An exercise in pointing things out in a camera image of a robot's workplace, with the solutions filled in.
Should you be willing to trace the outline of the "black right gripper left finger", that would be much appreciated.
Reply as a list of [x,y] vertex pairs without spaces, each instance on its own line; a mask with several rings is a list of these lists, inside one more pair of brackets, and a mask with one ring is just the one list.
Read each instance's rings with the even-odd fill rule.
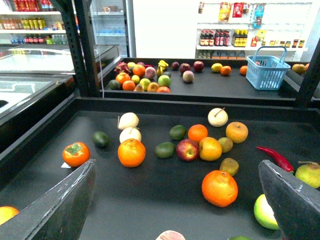
[[77,240],[92,202],[96,161],[90,159],[0,226],[2,240]]

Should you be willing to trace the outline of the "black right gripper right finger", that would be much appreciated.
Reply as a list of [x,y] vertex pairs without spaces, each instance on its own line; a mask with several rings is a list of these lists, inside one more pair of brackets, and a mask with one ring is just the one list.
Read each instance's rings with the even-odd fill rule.
[[258,173],[263,192],[287,240],[320,238],[320,192],[269,160]]

